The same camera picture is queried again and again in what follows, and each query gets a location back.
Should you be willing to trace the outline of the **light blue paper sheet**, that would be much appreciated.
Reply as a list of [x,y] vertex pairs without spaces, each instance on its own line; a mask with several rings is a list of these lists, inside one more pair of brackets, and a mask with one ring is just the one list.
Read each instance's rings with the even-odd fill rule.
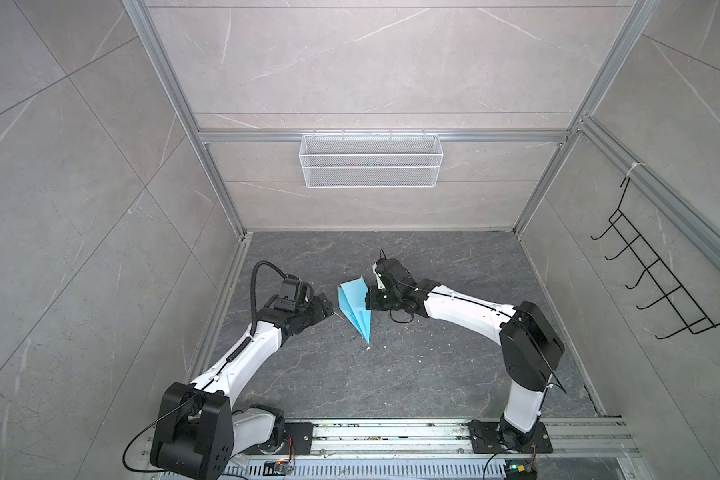
[[366,308],[366,295],[369,293],[364,279],[341,283],[337,289],[339,308],[347,320],[357,329],[363,339],[369,343],[371,337],[371,311]]

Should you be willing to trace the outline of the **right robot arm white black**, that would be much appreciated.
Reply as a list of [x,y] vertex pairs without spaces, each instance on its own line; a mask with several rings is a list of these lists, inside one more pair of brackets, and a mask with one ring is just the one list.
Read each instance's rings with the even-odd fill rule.
[[565,353],[562,340],[536,304],[498,304],[429,281],[373,287],[365,303],[371,311],[402,310],[450,322],[498,344],[511,379],[500,420],[502,435],[520,441],[536,430],[546,392]]

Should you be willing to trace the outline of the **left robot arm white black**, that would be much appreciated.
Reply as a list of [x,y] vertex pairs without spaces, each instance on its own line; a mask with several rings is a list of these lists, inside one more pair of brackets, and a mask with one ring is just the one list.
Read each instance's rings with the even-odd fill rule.
[[282,410],[233,406],[243,388],[285,341],[334,314],[323,293],[275,295],[255,314],[256,325],[206,372],[163,394],[149,462],[191,479],[217,479],[229,460],[252,447],[276,452],[286,441]]

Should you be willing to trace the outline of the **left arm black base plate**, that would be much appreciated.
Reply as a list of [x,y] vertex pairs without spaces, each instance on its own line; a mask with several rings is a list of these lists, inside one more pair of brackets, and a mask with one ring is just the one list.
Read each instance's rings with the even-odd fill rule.
[[309,455],[315,425],[310,422],[286,422],[276,431],[270,443],[254,445],[244,450],[249,455]]

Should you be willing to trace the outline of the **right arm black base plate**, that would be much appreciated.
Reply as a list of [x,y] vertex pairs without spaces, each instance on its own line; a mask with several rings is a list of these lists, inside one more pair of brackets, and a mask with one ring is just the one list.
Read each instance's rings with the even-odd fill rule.
[[537,421],[529,432],[522,432],[504,418],[499,421],[471,420],[466,424],[475,454],[548,454],[553,447],[546,426]]

